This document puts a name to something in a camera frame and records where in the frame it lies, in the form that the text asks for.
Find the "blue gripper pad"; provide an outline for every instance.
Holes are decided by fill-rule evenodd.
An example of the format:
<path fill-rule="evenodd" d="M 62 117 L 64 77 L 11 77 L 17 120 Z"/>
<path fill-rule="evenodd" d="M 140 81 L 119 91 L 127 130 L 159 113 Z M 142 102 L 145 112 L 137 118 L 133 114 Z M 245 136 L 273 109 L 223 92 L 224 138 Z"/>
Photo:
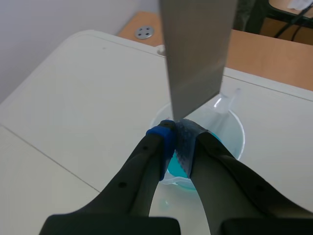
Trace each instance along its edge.
<path fill-rule="evenodd" d="M 163 158 L 161 161 L 160 181 L 164 179 L 165 172 L 174 154 L 177 143 L 176 124 L 171 120 L 163 120 L 158 126 L 147 131 L 146 134 L 157 134 L 164 138 Z"/>
<path fill-rule="evenodd" d="M 199 134 L 208 132 L 208 130 L 188 119 L 182 119 L 176 122 L 176 130 L 178 134 L 176 146 L 177 159 L 188 178 L 190 178 L 196 138 Z"/>

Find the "plastic cup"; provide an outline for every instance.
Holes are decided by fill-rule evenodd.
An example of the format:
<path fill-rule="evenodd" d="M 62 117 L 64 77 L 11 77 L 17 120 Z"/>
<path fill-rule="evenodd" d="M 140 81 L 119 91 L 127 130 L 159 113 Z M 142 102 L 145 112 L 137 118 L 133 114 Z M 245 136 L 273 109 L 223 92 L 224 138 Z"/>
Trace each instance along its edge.
<path fill-rule="evenodd" d="M 245 147 L 245 132 L 239 118 L 231 110 L 218 113 L 211 106 L 212 104 L 209 102 L 204 104 L 188 115 L 186 119 L 194 121 L 214 133 L 228 151 L 239 160 Z M 165 119 L 173 120 L 170 103 L 159 110 L 151 122 L 151 127 L 159 125 Z M 194 189 L 194 185 L 181 169 L 175 154 L 161 183 L 166 185 L 175 184 Z"/>

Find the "wooden surface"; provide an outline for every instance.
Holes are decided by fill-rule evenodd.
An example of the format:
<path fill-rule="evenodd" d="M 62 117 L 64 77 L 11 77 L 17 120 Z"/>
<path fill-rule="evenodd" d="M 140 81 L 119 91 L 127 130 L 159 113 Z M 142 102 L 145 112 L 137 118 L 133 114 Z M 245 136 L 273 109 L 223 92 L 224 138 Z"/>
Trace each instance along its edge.
<path fill-rule="evenodd" d="M 146 40 L 134 36 L 150 24 L 156 34 Z M 120 37 L 157 46 L 163 43 L 157 14 L 138 12 L 118 34 Z M 313 46 L 233 30 L 227 67 L 313 91 Z"/>
<path fill-rule="evenodd" d="M 288 9 L 287 6 L 292 0 L 269 0 L 269 3 L 272 7 L 275 7 L 282 11 L 287 11 L 290 13 L 293 13 L 295 15 L 298 15 L 301 11 L 295 10 L 295 9 Z M 306 14 L 306 17 L 313 17 L 313 8 L 309 10 Z"/>
<path fill-rule="evenodd" d="M 135 32 L 136 30 L 144 25 L 151 25 L 154 28 L 154 34 L 152 37 L 147 38 L 145 40 L 141 40 L 136 38 Z M 150 13 L 150 12 L 138 12 L 131 22 L 127 24 L 126 27 L 122 29 L 122 31 L 118 34 L 119 37 L 127 38 L 133 41 L 137 41 L 140 43 L 145 43 L 151 46 L 158 46 L 163 44 L 163 35 L 161 29 L 161 20 L 158 14 Z"/>
<path fill-rule="evenodd" d="M 268 37 L 274 37 L 275 34 L 286 24 L 286 22 L 265 18 L 260 34 Z M 293 33 L 298 29 L 297 25 L 292 25 L 288 28 L 282 35 L 279 36 L 280 39 L 290 41 L 292 39 Z M 313 45 L 313 29 L 307 27 L 301 27 L 297 32 L 294 41 L 297 43 L 304 43 Z"/>

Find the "white table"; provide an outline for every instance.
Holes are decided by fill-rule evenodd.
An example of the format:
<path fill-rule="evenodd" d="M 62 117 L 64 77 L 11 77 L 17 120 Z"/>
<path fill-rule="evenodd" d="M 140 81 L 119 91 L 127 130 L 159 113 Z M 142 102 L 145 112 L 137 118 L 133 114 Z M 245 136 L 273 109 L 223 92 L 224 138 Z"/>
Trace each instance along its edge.
<path fill-rule="evenodd" d="M 313 210 L 313 92 L 231 69 L 224 74 L 225 94 L 242 89 L 234 107 L 246 133 L 241 161 L 286 197 Z M 13 152 L 4 160 L 1 155 L 1 169 L 10 171 L 0 171 L 0 187 L 9 187 L 13 199 L 0 199 L 0 216 L 5 216 L 3 208 L 18 214 L 16 202 L 27 185 L 33 191 L 23 202 L 24 211 L 31 208 L 28 201 L 43 200 L 49 192 L 72 194 L 45 200 L 47 208 L 68 203 L 73 210 L 88 202 L 120 169 L 168 102 L 164 57 L 154 47 L 95 31 L 68 38 L 0 105 L 1 138 L 12 136 L 9 144 L 16 141 L 18 149 L 25 145 L 38 155 L 29 165 L 20 159 L 34 158 L 35 153 Z M 33 176 L 25 182 L 27 172 Z M 51 187 L 49 179 L 59 182 L 63 177 L 74 178 L 66 187 Z M 73 187 L 71 180 L 83 185 L 81 192 L 66 191 Z M 38 193 L 41 187 L 48 193 Z M 84 198 L 73 203 L 74 193 Z M 38 231 L 45 218 L 39 221 L 26 214 L 15 221 L 16 226 L 25 228 L 24 234 Z M 176 218 L 185 235 L 208 234 L 198 195 L 177 186 L 158 185 L 150 215 Z M 31 231 L 25 221 L 36 229 Z M 0 225 L 1 234 L 2 226 L 13 234 L 8 223 L 10 219 Z"/>

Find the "wooden table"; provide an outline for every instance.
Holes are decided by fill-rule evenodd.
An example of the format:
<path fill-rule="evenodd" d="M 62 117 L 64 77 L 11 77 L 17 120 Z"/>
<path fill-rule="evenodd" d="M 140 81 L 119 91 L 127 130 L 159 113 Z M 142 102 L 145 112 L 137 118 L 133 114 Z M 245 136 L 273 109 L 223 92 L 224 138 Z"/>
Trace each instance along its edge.
<path fill-rule="evenodd" d="M 301 11 L 295 10 L 295 9 L 288 9 L 287 6 L 292 0 L 269 0 L 269 3 L 272 7 L 275 7 L 276 9 L 286 11 L 293 13 L 295 15 L 298 15 Z M 306 14 L 306 17 L 313 17 L 313 8 L 309 10 Z"/>
<path fill-rule="evenodd" d="M 136 29 L 151 25 L 155 33 L 140 40 Z M 158 14 L 138 12 L 118 34 L 151 46 L 163 44 Z M 313 46 L 233 30 L 226 67 L 313 91 Z"/>

